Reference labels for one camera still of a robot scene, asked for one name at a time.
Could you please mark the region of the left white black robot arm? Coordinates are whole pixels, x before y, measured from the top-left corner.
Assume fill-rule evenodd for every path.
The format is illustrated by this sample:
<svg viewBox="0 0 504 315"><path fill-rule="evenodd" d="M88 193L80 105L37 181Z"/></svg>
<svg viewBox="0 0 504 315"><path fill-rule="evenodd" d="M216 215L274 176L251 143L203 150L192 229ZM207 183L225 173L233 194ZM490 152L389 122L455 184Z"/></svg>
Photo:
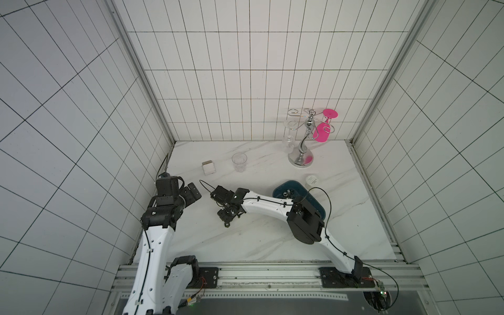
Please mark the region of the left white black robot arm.
<svg viewBox="0 0 504 315"><path fill-rule="evenodd" d="M176 314L187 305L182 300L186 288L200 280L195 256L177 257L168 265L168 249L185 207L201 195L192 196L183 178L166 172L158 176L156 189L140 218L139 266L123 314Z"/></svg>

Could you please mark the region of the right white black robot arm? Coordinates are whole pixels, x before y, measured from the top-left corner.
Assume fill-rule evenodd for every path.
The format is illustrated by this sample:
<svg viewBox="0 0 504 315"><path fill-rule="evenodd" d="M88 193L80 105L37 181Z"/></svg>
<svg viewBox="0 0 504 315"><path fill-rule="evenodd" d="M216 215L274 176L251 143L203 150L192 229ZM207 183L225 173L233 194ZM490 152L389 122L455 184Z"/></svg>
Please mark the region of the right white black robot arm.
<svg viewBox="0 0 504 315"><path fill-rule="evenodd" d="M263 196L245 188L236 191L216 187L210 197L221 210L219 218L226 227L236 217L245 213L260 214L279 219L288 224L298 241L316 246L325 253L342 277L359 282L362 278L363 262L345 251L325 227L320 212L306 198L279 199Z"/></svg>

